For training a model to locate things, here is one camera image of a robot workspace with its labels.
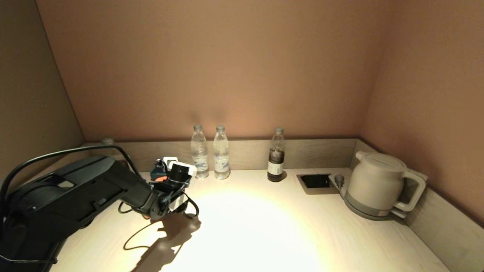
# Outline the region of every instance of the pink wall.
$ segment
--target pink wall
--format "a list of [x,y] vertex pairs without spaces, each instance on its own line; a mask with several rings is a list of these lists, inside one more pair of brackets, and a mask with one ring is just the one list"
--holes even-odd
[[[34,1],[0,1],[0,185],[31,158],[84,141]],[[10,189],[56,159],[32,164]]]
[[484,222],[484,1],[404,1],[362,136]]
[[85,139],[357,136],[393,1],[38,0]]

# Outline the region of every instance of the dark liquid bottle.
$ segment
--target dark liquid bottle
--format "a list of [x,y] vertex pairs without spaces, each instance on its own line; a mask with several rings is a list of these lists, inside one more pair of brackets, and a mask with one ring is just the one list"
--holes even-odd
[[267,178],[273,182],[279,182],[283,178],[284,165],[284,136],[282,127],[275,128],[272,137],[271,148],[269,149],[269,165],[267,167]]

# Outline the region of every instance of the brown liquid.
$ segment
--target brown liquid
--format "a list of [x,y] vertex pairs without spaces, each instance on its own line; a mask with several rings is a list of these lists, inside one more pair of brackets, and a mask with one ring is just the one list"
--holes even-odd
[[[273,164],[281,164],[284,162],[284,156],[285,156],[284,151],[278,151],[276,149],[271,148],[269,151],[269,162]],[[267,179],[272,182],[279,182],[283,179],[283,173],[279,175],[273,175],[267,172]]]

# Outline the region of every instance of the kettle handle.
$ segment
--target kettle handle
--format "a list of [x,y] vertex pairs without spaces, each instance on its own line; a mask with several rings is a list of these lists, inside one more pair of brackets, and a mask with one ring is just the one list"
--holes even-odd
[[403,177],[412,179],[412,180],[414,180],[418,183],[418,187],[415,190],[415,192],[413,193],[413,196],[410,199],[409,203],[403,203],[403,202],[398,201],[395,204],[396,208],[399,208],[403,211],[409,212],[409,211],[413,210],[413,208],[415,208],[417,201],[419,201],[420,196],[424,192],[424,189],[425,189],[425,186],[426,186],[426,181],[427,181],[427,176],[422,174],[422,173],[419,173],[417,171],[413,171],[413,170],[409,169],[408,171],[404,172]]

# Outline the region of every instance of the black wire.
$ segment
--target black wire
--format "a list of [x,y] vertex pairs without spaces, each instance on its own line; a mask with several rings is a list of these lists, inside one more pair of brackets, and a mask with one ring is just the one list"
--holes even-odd
[[103,148],[115,148],[115,149],[117,149],[123,155],[123,157],[126,159],[129,166],[131,166],[131,169],[133,170],[133,172],[135,174],[137,174],[139,177],[141,177],[141,174],[136,169],[135,164],[133,163],[131,158],[128,156],[128,154],[121,147],[116,146],[116,145],[85,146],[85,147],[67,149],[67,150],[62,150],[62,151],[59,151],[59,152],[45,154],[45,155],[30,159],[30,160],[20,164],[19,166],[15,167],[12,170],[12,172],[10,172],[10,174],[8,174],[7,178],[5,178],[5,180],[3,181],[3,184],[1,186],[1,189],[0,189],[0,241],[3,238],[3,218],[5,216],[5,209],[6,209],[5,198],[7,196],[8,187],[9,187],[10,183],[12,182],[12,180],[14,179],[15,175],[17,175],[25,167],[27,167],[27,166],[29,166],[33,163],[36,163],[38,161],[44,160],[44,159],[56,157],[56,156],[59,156],[59,155],[69,154],[69,153],[81,152],[81,151],[86,151],[86,150],[94,150],[94,149],[103,149]]
[[12,259],[9,259],[9,258],[2,256],[2,255],[0,255],[0,258],[9,262],[9,263],[52,263],[52,264],[57,263],[57,259],[53,259],[53,260],[12,260]]
[[188,218],[195,218],[195,217],[197,217],[198,214],[200,213],[200,209],[198,208],[198,205],[185,192],[183,192],[183,193],[188,198],[188,202],[190,202],[193,205],[193,207],[195,208],[195,215],[194,216],[189,216],[187,213],[185,213],[185,216],[188,217]]
[[163,164],[163,167],[165,168],[165,173],[168,173],[168,166],[166,165],[166,163],[163,161],[163,159],[161,160],[161,163]]
[[129,210],[126,210],[126,211],[121,211],[121,207],[122,207],[123,204],[124,204],[124,202],[121,201],[120,205],[118,206],[118,212],[119,213],[123,213],[124,214],[124,213],[129,213],[129,212],[133,211],[133,209],[129,209]]

